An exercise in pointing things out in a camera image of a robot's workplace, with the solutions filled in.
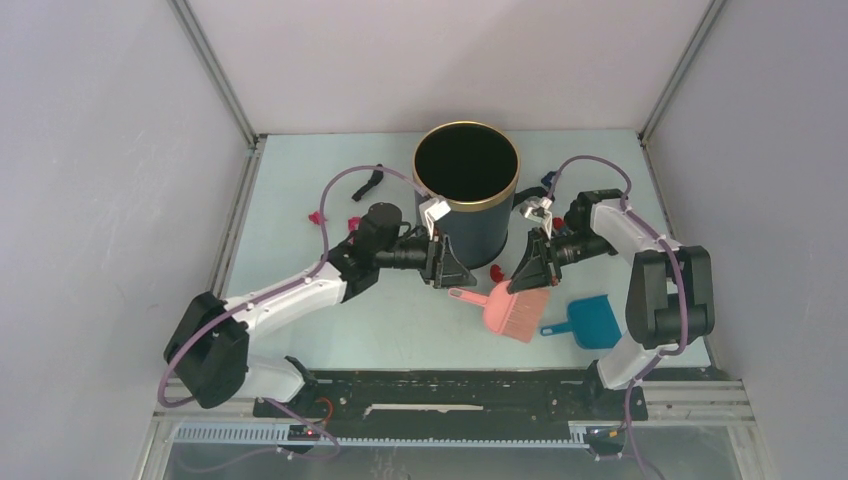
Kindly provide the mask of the pink hand brush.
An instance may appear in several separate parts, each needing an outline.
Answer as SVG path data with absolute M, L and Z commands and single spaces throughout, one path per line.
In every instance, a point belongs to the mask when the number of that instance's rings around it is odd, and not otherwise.
M 491 332 L 523 343 L 532 341 L 550 299 L 544 288 L 515 294 L 508 292 L 510 281 L 498 283 L 488 295 L 462 288 L 452 288 L 448 294 L 460 301 L 483 309 L 483 323 Z

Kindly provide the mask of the blue dustpan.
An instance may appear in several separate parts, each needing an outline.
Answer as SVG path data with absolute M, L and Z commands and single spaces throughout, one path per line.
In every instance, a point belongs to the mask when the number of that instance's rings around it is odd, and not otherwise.
M 574 300 L 566 306 L 563 322 L 540 328 L 543 337 L 571 333 L 584 350 L 613 348 L 622 333 L 606 294 Z

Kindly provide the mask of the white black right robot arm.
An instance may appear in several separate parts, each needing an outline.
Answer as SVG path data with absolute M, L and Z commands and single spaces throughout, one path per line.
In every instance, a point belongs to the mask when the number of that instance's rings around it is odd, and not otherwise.
M 509 281 L 512 294 L 553 287 L 565 266 L 605 254 L 630 266 L 626 332 L 591 367 L 598 378 L 581 392 L 585 411 L 606 418 L 622 403 L 620 390 L 640 382 L 659 361 L 676 356 L 715 326 L 711 257 L 702 246 L 685 246 L 658 233 L 628 204 L 619 189 L 581 192 L 565 214 L 565 235 L 542 228 Z

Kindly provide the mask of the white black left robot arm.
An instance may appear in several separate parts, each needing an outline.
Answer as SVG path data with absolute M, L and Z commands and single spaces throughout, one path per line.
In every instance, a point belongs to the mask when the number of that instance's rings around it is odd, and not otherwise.
M 292 416 L 316 403 L 317 381 L 295 357 L 263 357 L 259 339 L 372 287 L 384 269 L 415 270 L 434 289 L 473 286 L 448 235 L 416 226 L 402 232 L 401 210 L 376 203 L 325 261 L 258 292 L 222 300 L 207 291 L 187 307 L 163 357 L 190 401 L 216 408 L 235 397 L 271 398 Z

